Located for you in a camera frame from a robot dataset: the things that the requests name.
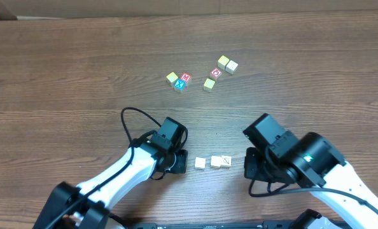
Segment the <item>wooden block with circle mark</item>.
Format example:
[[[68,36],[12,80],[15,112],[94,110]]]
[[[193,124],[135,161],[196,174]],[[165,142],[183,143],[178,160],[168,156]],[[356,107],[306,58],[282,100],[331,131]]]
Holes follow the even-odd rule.
[[[222,155],[221,156],[221,167],[230,168],[231,166],[232,166],[232,157]]]

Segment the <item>wooden block with leaf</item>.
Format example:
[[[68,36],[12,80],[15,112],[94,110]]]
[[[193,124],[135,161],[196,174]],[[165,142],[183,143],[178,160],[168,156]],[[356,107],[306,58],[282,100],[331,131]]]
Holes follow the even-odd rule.
[[[220,156],[212,156],[210,166],[215,169],[219,169],[221,167],[221,157]]]

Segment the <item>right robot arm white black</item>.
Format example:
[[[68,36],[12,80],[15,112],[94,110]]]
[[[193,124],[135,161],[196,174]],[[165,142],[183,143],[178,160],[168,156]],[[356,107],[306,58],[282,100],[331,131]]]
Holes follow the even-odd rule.
[[[310,193],[351,228],[378,228],[378,197],[366,186],[344,155],[326,138],[309,132],[298,139],[265,113],[244,131],[244,177],[267,183],[263,198]]]

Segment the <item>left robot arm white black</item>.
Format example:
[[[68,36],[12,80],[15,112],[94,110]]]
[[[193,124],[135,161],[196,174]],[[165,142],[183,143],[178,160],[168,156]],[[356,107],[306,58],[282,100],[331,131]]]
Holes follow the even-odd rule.
[[[76,186],[59,183],[51,192],[35,228],[121,228],[109,218],[114,206],[154,173],[183,174],[187,128],[167,117],[159,130],[134,139],[127,152],[99,175]]]

